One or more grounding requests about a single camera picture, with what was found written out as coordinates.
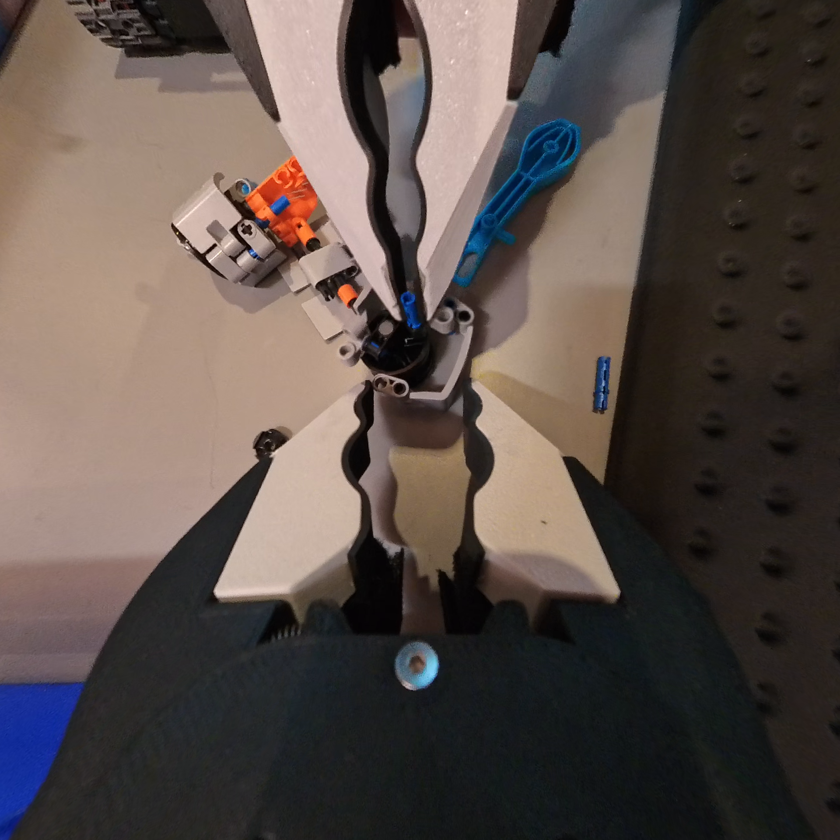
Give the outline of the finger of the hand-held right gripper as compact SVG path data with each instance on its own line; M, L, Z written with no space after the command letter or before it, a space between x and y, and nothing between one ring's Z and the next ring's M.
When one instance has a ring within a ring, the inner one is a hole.
M247 2L279 130L382 304L402 315L401 240L386 201L384 69L397 2Z
M517 108L509 87L519 2L403 5L414 41L403 85L403 234L415 246L418 296L436 306Z

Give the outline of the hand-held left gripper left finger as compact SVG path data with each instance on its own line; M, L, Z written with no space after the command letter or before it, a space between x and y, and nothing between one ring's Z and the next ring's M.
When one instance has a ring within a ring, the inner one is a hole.
M219 602L351 597L350 552L371 524L360 477L372 409L371 384L358 384L273 454L215 584Z

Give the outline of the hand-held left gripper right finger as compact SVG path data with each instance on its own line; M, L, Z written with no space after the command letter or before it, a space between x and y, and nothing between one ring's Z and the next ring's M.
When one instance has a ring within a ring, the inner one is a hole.
M615 603L620 587L561 452L483 384L463 391L459 580L489 603Z

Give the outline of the light blue plastic strip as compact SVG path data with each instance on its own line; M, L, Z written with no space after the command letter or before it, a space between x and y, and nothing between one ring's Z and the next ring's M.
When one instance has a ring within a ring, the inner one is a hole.
M581 128L572 121L555 119L530 131L515 169L476 216L455 269L456 285L471 285L492 246L515 243L509 223L531 197L567 176L580 153Z

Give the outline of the grey block module orange part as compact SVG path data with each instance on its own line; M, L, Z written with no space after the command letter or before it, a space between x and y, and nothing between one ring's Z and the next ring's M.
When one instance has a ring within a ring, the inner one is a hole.
M215 275L255 287L290 257L322 247L310 225L319 198L296 156L260 183L220 173L179 207L171 229L181 247Z

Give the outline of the grey curved panel block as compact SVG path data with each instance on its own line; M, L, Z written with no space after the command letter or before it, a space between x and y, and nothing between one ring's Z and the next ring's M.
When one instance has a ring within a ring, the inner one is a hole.
M391 376L373 376L376 393L411 406L446 411L459 393L472 344L475 313L454 296L445 296L427 321L432 331L433 368L417 386Z

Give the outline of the black round core blue pin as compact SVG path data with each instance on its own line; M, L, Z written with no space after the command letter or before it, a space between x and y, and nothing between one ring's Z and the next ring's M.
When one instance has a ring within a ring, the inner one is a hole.
M399 317L381 309L364 315L359 328L338 346L339 360L349 366L362 362L373 376L391 376L409 387L420 385L433 368L432 331L422 302L405 291Z

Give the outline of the grey orange tracked toy robot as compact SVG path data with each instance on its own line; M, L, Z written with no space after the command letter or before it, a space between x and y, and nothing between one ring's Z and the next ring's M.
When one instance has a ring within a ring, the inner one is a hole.
M230 51L204 1L67 1L80 25L127 56Z

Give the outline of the blue plastic bin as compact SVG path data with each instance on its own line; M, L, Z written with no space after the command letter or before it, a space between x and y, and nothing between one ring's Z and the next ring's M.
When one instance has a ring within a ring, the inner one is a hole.
M83 683L1 685L1 838L44 782Z

